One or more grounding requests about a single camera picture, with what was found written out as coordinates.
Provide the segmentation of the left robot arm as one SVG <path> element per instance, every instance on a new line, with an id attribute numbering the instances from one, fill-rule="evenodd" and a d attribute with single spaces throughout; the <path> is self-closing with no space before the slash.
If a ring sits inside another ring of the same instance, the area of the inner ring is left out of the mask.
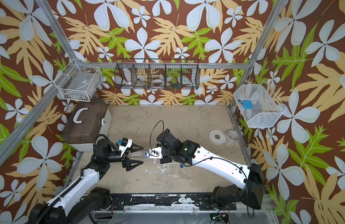
<path id="1" fill-rule="evenodd" d="M 110 208 L 110 190 L 95 184 L 104 177 L 111 163 L 120 162 L 126 171 L 143 164 L 129 158 L 129 152 L 140 150 L 143 147 L 131 139 L 122 138 L 114 144 L 106 135 L 97 135 L 91 160 L 81 169 L 80 176 L 46 204 L 37 204 L 29 214 L 28 223 L 77 224 L 94 210 Z"/>

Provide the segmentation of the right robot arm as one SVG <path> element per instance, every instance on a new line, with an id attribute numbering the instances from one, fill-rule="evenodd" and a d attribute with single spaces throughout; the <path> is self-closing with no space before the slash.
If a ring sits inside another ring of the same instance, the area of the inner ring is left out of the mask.
<path id="1" fill-rule="evenodd" d="M 255 163 L 242 165 L 215 155 L 200 144 L 186 140 L 181 142 L 169 129 L 163 131 L 157 142 L 162 148 L 163 158 L 180 162 L 186 167 L 199 167 L 211 171 L 232 185 L 217 186 L 210 197 L 214 207 L 223 209 L 235 202 L 242 202 L 253 210 L 262 207 L 265 177 L 262 169 Z"/>

